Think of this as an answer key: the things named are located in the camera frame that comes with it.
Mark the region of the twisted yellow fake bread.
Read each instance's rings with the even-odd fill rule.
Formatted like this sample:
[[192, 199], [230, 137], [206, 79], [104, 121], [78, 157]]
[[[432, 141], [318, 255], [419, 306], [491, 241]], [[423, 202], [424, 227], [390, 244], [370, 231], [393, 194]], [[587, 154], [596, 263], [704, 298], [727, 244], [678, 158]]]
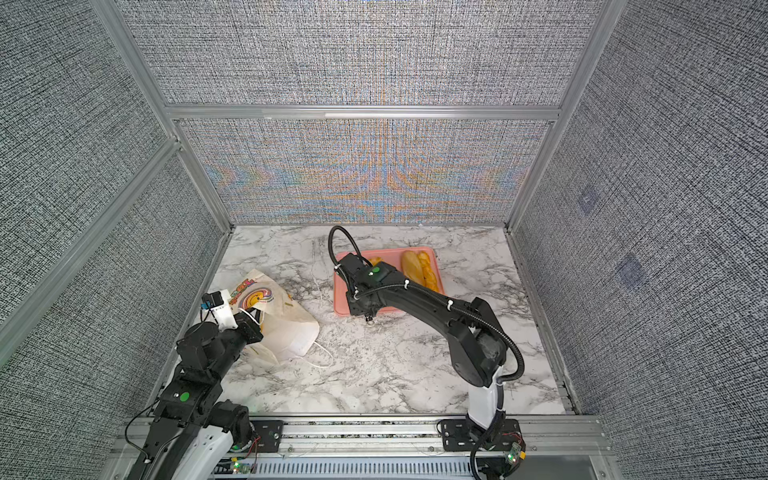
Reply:
[[432, 269], [431, 258], [428, 253], [425, 251], [420, 251], [417, 254], [417, 258], [422, 269], [423, 285], [432, 291], [440, 292], [437, 275]]

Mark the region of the white printed paper bag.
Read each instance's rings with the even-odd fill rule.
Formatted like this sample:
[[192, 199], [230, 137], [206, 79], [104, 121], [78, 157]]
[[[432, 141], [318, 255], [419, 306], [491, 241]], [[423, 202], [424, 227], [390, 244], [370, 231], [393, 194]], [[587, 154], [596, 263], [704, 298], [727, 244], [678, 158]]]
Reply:
[[258, 317], [262, 340], [252, 346], [256, 357], [270, 365], [304, 358], [316, 342], [319, 322], [275, 280], [258, 269], [249, 271], [231, 292], [234, 314]]

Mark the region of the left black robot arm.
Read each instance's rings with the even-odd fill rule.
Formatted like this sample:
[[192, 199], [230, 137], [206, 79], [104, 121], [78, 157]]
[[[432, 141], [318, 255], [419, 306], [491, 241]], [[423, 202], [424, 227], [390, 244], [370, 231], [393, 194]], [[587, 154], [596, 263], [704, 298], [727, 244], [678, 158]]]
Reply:
[[246, 406], [222, 400], [222, 380], [246, 346], [263, 339], [260, 314], [241, 311], [233, 329], [194, 325], [177, 341], [179, 364], [162, 391], [130, 479], [206, 479], [231, 449], [260, 439]]

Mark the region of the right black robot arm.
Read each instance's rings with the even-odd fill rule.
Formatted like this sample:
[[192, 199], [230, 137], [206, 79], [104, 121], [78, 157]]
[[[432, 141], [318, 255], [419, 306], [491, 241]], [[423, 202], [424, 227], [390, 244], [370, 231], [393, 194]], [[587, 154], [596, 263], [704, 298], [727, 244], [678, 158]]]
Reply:
[[524, 437], [511, 432], [505, 465], [481, 466], [477, 454], [490, 451], [504, 436], [507, 415], [504, 385], [525, 373], [524, 357], [506, 334], [490, 304], [477, 297], [467, 302], [422, 286], [386, 263], [373, 264], [362, 255], [341, 225], [328, 234], [327, 248], [335, 274], [345, 283], [348, 309], [370, 323], [388, 307], [405, 312], [438, 332], [447, 342], [456, 373], [470, 386], [465, 430], [473, 445], [469, 468], [475, 479], [506, 479], [523, 463]]

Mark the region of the long golden fake baguette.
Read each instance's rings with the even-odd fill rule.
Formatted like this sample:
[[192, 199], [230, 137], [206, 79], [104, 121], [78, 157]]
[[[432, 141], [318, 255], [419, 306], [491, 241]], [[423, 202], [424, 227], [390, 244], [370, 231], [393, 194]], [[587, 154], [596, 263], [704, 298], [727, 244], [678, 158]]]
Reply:
[[401, 267], [403, 274], [411, 281], [421, 286], [425, 285], [423, 267], [415, 251], [405, 250], [401, 254]]

